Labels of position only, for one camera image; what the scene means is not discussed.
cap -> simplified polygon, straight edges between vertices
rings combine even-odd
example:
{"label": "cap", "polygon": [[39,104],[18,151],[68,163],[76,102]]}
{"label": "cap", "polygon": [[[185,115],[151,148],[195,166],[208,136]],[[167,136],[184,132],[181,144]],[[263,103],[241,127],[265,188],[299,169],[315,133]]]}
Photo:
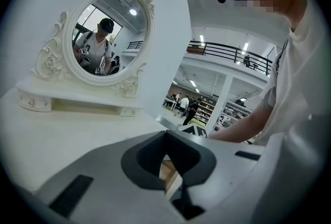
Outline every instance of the cap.
{"label": "cap", "polygon": [[114,30],[114,21],[112,19],[103,18],[99,24],[101,28],[106,32],[108,32],[109,34],[111,34]]}

floor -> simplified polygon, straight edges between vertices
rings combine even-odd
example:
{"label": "floor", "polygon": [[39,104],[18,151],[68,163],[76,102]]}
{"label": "floor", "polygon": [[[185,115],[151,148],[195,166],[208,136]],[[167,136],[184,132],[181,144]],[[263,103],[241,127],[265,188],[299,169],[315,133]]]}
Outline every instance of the floor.
{"label": "floor", "polygon": [[161,112],[159,116],[156,118],[162,126],[165,126],[167,129],[177,130],[178,125],[182,125],[185,118],[180,118],[180,114],[178,114],[178,110],[170,111],[165,106],[161,107]]}

shopper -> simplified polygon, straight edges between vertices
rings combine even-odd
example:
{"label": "shopper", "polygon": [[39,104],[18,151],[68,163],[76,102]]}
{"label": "shopper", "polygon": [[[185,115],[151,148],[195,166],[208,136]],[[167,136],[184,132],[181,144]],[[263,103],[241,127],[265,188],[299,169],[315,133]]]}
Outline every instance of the shopper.
{"label": "shopper", "polygon": [[183,116],[188,115],[188,112],[190,111],[191,106],[192,106],[193,103],[195,103],[195,98],[193,96],[189,97],[188,98],[188,106],[187,106],[186,110],[184,111]]}
{"label": "shopper", "polygon": [[198,98],[196,101],[194,101],[191,105],[191,109],[188,112],[188,115],[186,117],[186,119],[184,120],[183,126],[187,125],[188,122],[190,122],[192,120],[192,118],[195,116],[195,113],[198,110],[198,105],[201,103],[201,99]]}
{"label": "shopper", "polygon": [[178,102],[178,101],[179,101],[179,99],[180,99],[181,95],[182,95],[181,93],[179,93],[179,94],[177,94],[177,95],[176,95],[176,102]]}
{"label": "shopper", "polygon": [[244,57],[244,65],[247,68],[250,67],[249,55],[247,55],[247,56]]}
{"label": "shopper", "polygon": [[[100,67],[101,59],[105,56],[105,74],[110,69],[111,64],[111,44],[106,40],[106,36],[113,32],[114,22],[109,18],[104,18],[97,25],[96,33],[86,32],[78,39],[73,46],[73,54],[81,67],[91,74],[95,74],[96,68]],[[85,48],[88,51],[88,60],[79,58],[79,50]]]}
{"label": "shopper", "polygon": [[[323,63],[329,56],[330,34],[323,15],[314,0],[249,0],[268,12],[284,16],[289,23],[289,37],[283,50],[277,55],[270,72],[270,78],[260,94],[261,103],[246,118],[237,121],[229,128],[210,135],[209,138],[243,142],[261,134],[254,144],[266,145],[270,136],[287,131],[293,124],[306,120],[316,107],[310,95],[305,92],[309,87],[310,76],[314,74],[313,65]],[[327,80],[320,71],[320,81]],[[327,86],[318,90],[315,102],[326,98]]]}
{"label": "shopper", "polygon": [[178,114],[180,113],[180,117],[183,116],[187,106],[188,106],[188,103],[189,103],[189,100],[188,100],[188,95],[185,95],[185,98],[183,98],[182,100],[180,100],[180,106],[179,106],[179,112]]}
{"label": "shopper", "polygon": [[116,56],[115,59],[110,64],[109,75],[113,75],[115,73],[118,73],[120,66],[121,65],[119,63],[119,56]]}

railing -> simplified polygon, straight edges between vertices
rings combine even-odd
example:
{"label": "railing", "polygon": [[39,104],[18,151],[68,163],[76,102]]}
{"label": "railing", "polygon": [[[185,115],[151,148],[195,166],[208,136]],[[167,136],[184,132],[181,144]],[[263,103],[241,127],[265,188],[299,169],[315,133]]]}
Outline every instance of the railing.
{"label": "railing", "polygon": [[190,46],[187,48],[188,53],[198,55],[211,55],[229,59],[237,64],[249,67],[253,70],[259,71],[262,74],[269,75],[271,70],[272,61],[259,56],[255,53],[245,51],[240,48],[227,46],[226,44],[218,44],[211,42],[191,41]]}
{"label": "railing", "polygon": [[137,49],[137,48],[141,48],[143,44],[143,41],[134,41],[134,42],[130,42],[128,49]]}

oval mirror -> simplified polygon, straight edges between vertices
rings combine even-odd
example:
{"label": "oval mirror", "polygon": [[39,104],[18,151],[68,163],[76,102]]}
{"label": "oval mirror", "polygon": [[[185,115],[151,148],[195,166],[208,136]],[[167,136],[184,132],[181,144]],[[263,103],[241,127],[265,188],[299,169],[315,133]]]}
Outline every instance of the oval mirror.
{"label": "oval mirror", "polygon": [[72,51],[88,73],[111,76],[139,55],[146,31],[146,13],[138,0],[96,0],[76,22]]}

